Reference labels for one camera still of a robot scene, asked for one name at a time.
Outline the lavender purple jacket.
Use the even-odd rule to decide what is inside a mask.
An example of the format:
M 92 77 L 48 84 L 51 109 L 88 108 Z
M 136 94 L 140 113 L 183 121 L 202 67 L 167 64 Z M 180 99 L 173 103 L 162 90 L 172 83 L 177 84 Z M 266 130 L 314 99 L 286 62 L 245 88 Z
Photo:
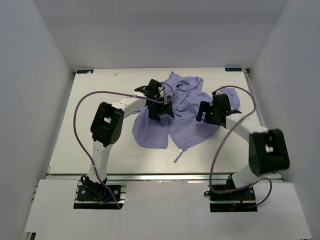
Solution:
M 172 139 L 181 153 L 212 137 L 220 127 L 204 121 L 196 121 L 200 103 L 211 102 L 213 98 L 202 91 L 204 80 L 198 76 L 182 77 L 171 72 L 164 92 L 175 93 L 172 100 L 174 117 L 163 115 L 160 120 L 148 117 L 148 108 L 136 111 L 132 134 L 136 143 L 144 148 L 167 149 Z

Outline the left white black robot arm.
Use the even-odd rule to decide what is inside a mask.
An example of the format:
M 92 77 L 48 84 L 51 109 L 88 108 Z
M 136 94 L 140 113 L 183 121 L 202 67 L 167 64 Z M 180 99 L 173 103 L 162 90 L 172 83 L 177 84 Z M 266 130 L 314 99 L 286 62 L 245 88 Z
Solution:
M 113 103 L 102 102 L 98 106 L 90 127 L 93 140 L 93 152 L 90 157 L 91 166 L 86 176 L 81 178 L 82 184 L 94 199 L 105 196 L 107 181 L 107 164 L 113 145 L 119 140 L 123 122 L 134 111 L 146 107 L 147 117 L 159 121 L 161 115 L 174 117 L 172 99 L 175 95 L 165 94 L 167 83 L 151 79 L 147 86 L 141 86 L 131 94 L 124 94 L 123 99 Z

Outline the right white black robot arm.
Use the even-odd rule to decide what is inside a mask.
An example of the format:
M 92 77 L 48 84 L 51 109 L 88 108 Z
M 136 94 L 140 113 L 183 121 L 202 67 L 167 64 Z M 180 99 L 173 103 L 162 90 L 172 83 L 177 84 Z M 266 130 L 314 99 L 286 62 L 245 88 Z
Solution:
M 212 97 L 211 102 L 200 102 L 196 121 L 224 127 L 228 130 L 226 137 L 236 133 L 248 143 L 248 163 L 228 177 L 225 189 L 214 189 L 213 184 L 209 184 L 210 192 L 236 200 L 244 189 L 266 179 L 267 175 L 289 169 L 287 145 L 280 129 L 256 125 L 239 110 L 232 110 L 225 93 L 213 92 Z

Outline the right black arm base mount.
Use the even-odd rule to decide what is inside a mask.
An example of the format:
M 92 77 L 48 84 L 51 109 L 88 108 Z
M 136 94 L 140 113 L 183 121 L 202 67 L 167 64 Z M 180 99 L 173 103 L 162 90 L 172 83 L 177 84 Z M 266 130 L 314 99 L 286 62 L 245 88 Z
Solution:
M 225 194 L 207 190 L 203 193 L 209 198 L 211 213 L 247 213 L 257 212 L 256 196 L 252 187 Z

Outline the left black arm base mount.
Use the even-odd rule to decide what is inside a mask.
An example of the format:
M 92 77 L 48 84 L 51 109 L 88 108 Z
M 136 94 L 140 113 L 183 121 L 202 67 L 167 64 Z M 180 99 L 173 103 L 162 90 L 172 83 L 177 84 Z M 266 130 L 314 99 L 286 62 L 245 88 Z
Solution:
M 96 194 L 79 182 L 73 208 L 76 210 L 120 210 L 125 203 L 127 186 L 113 183 L 108 187 L 116 201 L 106 188 L 102 187 L 102 192 Z

